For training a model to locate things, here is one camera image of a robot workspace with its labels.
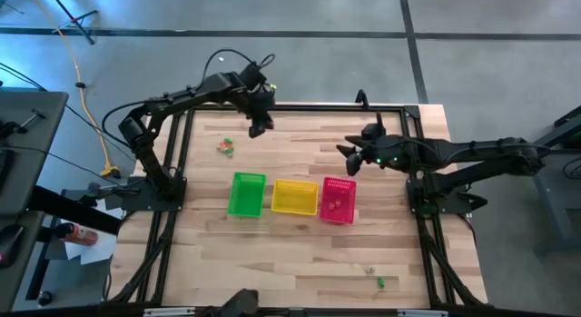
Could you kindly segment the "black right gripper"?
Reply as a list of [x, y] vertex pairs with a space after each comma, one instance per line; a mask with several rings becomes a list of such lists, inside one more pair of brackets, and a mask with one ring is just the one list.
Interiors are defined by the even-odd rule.
[[376, 140], [359, 140], [357, 146], [336, 145], [337, 150], [347, 157], [348, 176], [355, 176], [363, 161], [400, 172], [408, 172], [411, 169], [408, 137], [384, 135]]

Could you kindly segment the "grey side table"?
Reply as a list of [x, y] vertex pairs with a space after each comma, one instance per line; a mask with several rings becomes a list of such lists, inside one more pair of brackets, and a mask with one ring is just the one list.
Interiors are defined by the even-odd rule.
[[23, 124], [26, 129], [24, 134], [12, 134], [5, 141], [15, 150], [15, 158], [0, 187], [0, 230], [12, 224], [24, 230], [14, 263], [0, 268], [0, 313], [11, 310], [44, 215], [53, 210], [59, 196], [37, 180], [67, 99], [68, 94], [61, 92], [0, 92], [0, 121]]

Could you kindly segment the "orange spray can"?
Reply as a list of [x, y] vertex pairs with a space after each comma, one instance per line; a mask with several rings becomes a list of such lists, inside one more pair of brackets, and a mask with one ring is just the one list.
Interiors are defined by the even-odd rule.
[[76, 223], [60, 223], [54, 228], [54, 235], [65, 243], [92, 246], [98, 241], [98, 233]]

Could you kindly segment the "black desk clamp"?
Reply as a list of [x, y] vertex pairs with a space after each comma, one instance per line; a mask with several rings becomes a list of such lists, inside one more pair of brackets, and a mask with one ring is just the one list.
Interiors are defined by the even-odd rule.
[[98, 202], [106, 197], [116, 195], [124, 197], [125, 195], [137, 195], [140, 189], [135, 183], [128, 183], [122, 185], [114, 185], [109, 187], [102, 187], [98, 183], [89, 183], [85, 194], [78, 200], [79, 203], [90, 207], [96, 207]]

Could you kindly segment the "black tripod stand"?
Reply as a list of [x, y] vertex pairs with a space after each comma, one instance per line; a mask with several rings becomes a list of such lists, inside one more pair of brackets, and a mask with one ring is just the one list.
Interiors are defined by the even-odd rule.
[[77, 31], [78, 34], [80, 34], [87, 41], [87, 43], [89, 45], [94, 45], [95, 41], [90, 36], [90, 33], [83, 26], [83, 22], [88, 17], [97, 16], [99, 14], [99, 11], [98, 10], [91, 10], [91, 11], [88, 11], [87, 13], [82, 14], [82, 15], [73, 15], [69, 11], [69, 9], [66, 7], [66, 5], [62, 2], [62, 0], [54, 0], [54, 1], [60, 7], [60, 9], [65, 13], [65, 15], [68, 17], [68, 20], [61, 25], [57, 25], [54, 28], [54, 30], [52, 31], [52, 33], [64, 35], [65, 30], [74, 29]]

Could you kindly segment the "yellow plastic basket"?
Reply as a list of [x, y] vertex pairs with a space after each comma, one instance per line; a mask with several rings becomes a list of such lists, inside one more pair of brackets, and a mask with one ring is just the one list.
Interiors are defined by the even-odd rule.
[[273, 186], [271, 210], [314, 216], [318, 212], [319, 185], [317, 183], [276, 179]]

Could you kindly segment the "green plastic basket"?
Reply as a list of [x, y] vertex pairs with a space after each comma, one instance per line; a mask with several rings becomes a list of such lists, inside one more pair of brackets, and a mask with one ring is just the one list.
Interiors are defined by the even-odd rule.
[[264, 174], [236, 172], [232, 180], [228, 214], [260, 218], [266, 181]]

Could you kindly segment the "red plastic basket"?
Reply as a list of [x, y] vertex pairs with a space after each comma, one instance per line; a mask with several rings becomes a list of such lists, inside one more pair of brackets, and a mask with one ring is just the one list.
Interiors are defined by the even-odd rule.
[[[321, 192], [320, 219], [328, 223], [353, 224], [356, 188], [356, 182], [350, 179], [325, 177]], [[341, 206], [335, 205], [335, 210], [330, 211], [329, 205], [335, 204], [336, 200], [341, 200]]]

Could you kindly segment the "black computer mouse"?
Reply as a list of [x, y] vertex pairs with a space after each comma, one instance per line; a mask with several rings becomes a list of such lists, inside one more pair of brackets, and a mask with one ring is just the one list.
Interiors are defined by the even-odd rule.
[[0, 230], [0, 268], [10, 267], [16, 260], [24, 227], [11, 224]]

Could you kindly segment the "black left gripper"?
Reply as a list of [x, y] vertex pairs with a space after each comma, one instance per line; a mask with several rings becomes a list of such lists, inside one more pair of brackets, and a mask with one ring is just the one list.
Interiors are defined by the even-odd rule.
[[269, 86], [249, 94], [249, 116], [252, 125], [249, 128], [249, 137], [256, 138], [264, 133], [264, 130], [274, 128], [269, 110], [275, 106], [275, 90]]

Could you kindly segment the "grey metal cart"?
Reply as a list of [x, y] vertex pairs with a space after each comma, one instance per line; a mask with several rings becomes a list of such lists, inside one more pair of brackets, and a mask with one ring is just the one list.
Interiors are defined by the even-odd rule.
[[535, 143], [551, 150], [533, 181], [553, 230], [553, 239], [536, 253], [581, 251], [581, 105], [556, 119]]

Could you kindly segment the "black support beam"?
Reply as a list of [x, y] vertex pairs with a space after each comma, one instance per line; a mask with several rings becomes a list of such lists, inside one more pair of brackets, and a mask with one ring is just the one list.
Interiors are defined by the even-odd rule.
[[119, 218], [38, 185], [32, 191], [27, 208], [112, 235], [117, 235], [122, 226], [122, 220]]

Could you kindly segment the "white paper sheets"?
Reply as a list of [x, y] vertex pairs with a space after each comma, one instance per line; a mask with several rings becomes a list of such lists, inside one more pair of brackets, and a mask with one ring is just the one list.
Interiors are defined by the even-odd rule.
[[[105, 199], [98, 200], [95, 209], [119, 220], [124, 217], [123, 210], [117, 204], [109, 205]], [[65, 242], [64, 248], [67, 258], [71, 260], [79, 257], [81, 265], [110, 259], [115, 251], [117, 236], [101, 231], [97, 231], [97, 234], [97, 242], [90, 246]]]

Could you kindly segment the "black hand tool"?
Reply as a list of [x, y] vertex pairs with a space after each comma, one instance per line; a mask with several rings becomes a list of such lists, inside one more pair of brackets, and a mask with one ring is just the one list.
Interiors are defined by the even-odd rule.
[[26, 134], [27, 126], [36, 120], [45, 119], [46, 116], [37, 109], [31, 110], [32, 115], [24, 122], [6, 122], [0, 123], [0, 139], [7, 139], [12, 134]]

